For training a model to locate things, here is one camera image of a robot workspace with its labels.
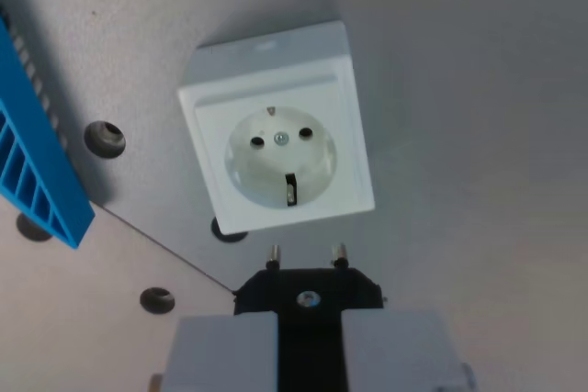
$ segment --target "white plastic housing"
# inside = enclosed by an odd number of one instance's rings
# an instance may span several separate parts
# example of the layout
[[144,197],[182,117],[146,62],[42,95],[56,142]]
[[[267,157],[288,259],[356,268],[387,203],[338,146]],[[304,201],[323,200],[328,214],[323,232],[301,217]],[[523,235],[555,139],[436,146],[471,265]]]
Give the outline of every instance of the white plastic housing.
[[374,208],[341,22],[198,49],[178,93],[224,234]]

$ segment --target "white electrical outlet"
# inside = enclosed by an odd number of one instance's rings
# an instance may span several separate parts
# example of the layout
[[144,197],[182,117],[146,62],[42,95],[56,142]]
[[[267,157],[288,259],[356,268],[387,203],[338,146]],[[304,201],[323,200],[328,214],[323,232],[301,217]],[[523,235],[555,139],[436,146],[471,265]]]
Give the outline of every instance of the white electrical outlet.
[[374,208],[341,22],[198,49],[178,93],[224,234]]

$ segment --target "metal pin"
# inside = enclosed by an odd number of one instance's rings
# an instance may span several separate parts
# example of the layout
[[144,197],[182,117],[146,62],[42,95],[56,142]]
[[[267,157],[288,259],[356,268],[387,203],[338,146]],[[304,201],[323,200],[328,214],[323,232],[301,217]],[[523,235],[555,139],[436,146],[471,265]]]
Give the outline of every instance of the metal pin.
[[296,206],[298,204],[298,190],[296,185],[296,175],[286,175],[286,202],[288,207]]
[[288,205],[294,204],[296,199],[294,198],[294,185],[288,184]]
[[347,248],[344,243],[333,247],[333,266],[335,268],[349,268],[349,261],[347,260]]
[[279,249],[279,245],[272,245],[272,248],[269,251],[269,257],[267,258],[266,269],[279,270],[281,254],[282,251]]

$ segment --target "hole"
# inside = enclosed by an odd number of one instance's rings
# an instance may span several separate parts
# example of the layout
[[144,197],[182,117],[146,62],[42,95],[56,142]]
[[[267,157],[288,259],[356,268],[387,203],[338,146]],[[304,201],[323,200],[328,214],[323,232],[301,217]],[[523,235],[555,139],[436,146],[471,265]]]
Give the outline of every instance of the hole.
[[310,128],[303,128],[300,129],[300,132],[298,132],[298,134],[300,135],[300,139],[301,140],[309,140],[312,138],[312,129]]
[[51,207],[49,200],[45,196],[45,192],[40,187],[37,187],[35,197],[33,197],[33,206],[33,211],[39,218],[49,220]]
[[6,125],[3,130],[3,138],[0,139],[0,174],[4,171],[8,156],[12,150],[12,145],[15,142],[15,134]]
[[235,243],[238,241],[242,241],[247,236],[247,232],[245,233],[233,233],[233,234],[222,234],[221,228],[219,227],[219,222],[217,219],[213,219],[212,223],[210,224],[210,230],[214,237],[217,238],[221,242],[226,243]]
[[139,303],[152,314],[167,314],[175,307],[175,298],[165,288],[147,288],[141,293]]
[[6,29],[10,28],[10,17],[2,5],[0,5],[0,21],[4,23]]
[[17,198],[27,207],[33,204],[33,197],[35,196],[35,188],[37,188],[37,179],[35,174],[28,165],[25,164],[25,171],[20,182],[20,187],[17,190]]
[[[264,140],[271,138],[257,151],[252,137],[261,137],[262,131]],[[284,144],[281,135],[288,133],[289,142]],[[299,133],[307,138],[311,135],[312,142],[296,139]],[[270,113],[263,107],[235,126],[224,162],[233,185],[244,197],[259,206],[288,209],[288,191],[292,189],[284,176],[296,175],[296,205],[308,204],[331,185],[337,151],[326,127],[311,114],[293,107],[275,107]]]
[[51,239],[51,235],[47,231],[22,213],[17,217],[17,230],[29,241],[44,242]]
[[251,147],[253,147],[254,149],[261,149],[262,147],[264,147],[266,143],[264,142],[263,138],[260,137],[253,137],[251,138]]
[[95,156],[105,159],[119,157],[127,147],[127,141],[119,128],[106,121],[95,121],[85,128],[85,146]]
[[22,169],[25,165],[25,154],[20,150],[17,144],[13,147],[12,156],[8,158],[6,165],[6,178],[4,185],[10,192],[15,194],[17,192],[18,181],[22,175]]
[[67,236],[65,235],[65,231],[63,230],[62,224],[60,223],[60,221],[55,216],[55,213],[53,213],[53,215],[52,215],[51,226],[58,233],[57,234],[58,236],[61,236],[64,239],[67,238]]

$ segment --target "mounting hole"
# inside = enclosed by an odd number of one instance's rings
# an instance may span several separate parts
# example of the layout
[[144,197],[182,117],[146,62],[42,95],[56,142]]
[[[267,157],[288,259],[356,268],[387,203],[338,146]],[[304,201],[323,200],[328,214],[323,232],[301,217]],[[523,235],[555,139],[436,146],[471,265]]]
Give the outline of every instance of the mounting hole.
[[300,129],[300,132],[298,132],[300,139],[301,140],[309,140],[312,138],[312,129],[310,128],[303,128]]
[[212,223],[210,224],[210,230],[214,237],[217,238],[221,242],[226,243],[235,243],[238,241],[242,241],[247,236],[247,232],[245,233],[234,233],[234,234],[222,234],[221,228],[219,227],[219,222],[217,219],[213,219]]
[[127,141],[120,129],[106,121],[90,123],[85,128],[84,142],[95,156],[105,159],[117,158],[127,147]]
[[152,314],[166,314],[175,307],[175,298],[165,288],[147,288],[141,293],[139,303]]
[[262,147],[264,147],[265,144],[266,142],[261,137],[251,138],[251,147],[253,147],[254,149],[261,149]]
[[52,237],[47,231],[39,227],[35,222],[22,213],[17,217],[17,230],[29,241],[44,242]]

